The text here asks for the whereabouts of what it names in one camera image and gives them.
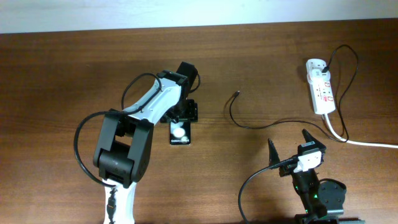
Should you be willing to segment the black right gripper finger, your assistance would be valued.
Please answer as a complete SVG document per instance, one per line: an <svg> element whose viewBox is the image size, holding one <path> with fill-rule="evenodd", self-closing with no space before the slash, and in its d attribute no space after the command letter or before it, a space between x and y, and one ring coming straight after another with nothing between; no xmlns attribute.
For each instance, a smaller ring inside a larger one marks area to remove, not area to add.
<svg viewBox="0 0 398 224"><path fill-rule="evenodd" d="M279 167L280 166L279 155L271 139L268 139L268 147L269 147L269 166Z"/></svg>
<svg viewBox="0 0 398 224"><path fill-rule="evenodd" d="M306 143L317 142L317 140L306 129L302 129L302 134Z"/></svg>

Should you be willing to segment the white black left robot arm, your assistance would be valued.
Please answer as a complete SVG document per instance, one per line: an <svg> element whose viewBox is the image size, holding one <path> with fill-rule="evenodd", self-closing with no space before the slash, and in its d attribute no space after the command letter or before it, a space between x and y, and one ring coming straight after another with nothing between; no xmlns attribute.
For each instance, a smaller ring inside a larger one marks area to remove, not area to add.
<svg viewBox="0 0 398 224"><path fill-rule="evenodd" d="M195 66L182 62L176 72L158 73L151 89L132 106L105 115L93 155L106 184L105 223L134 223L135 188L149 165L154 126L197 121L197 103L188 98L197 78Z"/></svg>

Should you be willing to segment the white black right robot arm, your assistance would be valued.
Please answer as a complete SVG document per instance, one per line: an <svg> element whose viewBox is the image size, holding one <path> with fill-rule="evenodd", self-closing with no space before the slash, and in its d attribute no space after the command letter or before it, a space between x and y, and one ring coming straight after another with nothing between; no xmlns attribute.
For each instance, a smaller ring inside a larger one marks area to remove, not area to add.
<svg viewBox="0 0 398 224"><path fill-rule="evenodd" d="M294 217L296 223L310 223L326 215L318 208L317 190L320 181L315 168L323 163L326 146L314 138L306 129L302 130L305 143L297 147L297 154L286 160L280 160L274 143L268 140L269 165L271 169L278 169L279 176L291 176L296 194L300 197L305 214Z"/></svg>

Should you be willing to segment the black Samsung Galaxy smartphone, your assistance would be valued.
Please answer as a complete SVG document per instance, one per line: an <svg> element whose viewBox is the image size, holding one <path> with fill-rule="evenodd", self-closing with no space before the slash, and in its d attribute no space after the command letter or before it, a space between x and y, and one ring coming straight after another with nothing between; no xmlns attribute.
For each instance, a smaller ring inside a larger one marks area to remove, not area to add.
<svg viewBox="0 0 398 224"><path fill-rule="evenodd" d="M170 122L169 142L172 146L189 145L191 143L191 123Z"/></svg>

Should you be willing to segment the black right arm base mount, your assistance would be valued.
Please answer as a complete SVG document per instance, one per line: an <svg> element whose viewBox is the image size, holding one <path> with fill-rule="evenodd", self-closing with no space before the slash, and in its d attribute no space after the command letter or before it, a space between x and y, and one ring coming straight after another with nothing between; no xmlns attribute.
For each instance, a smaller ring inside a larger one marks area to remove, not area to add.
<svg viewBox="0 0 398 224"><path fill-rule="evenodd" d="M334 179L322 179L318 188L318 199L325 207L327 215L344 214L346 185Z"/></svg>

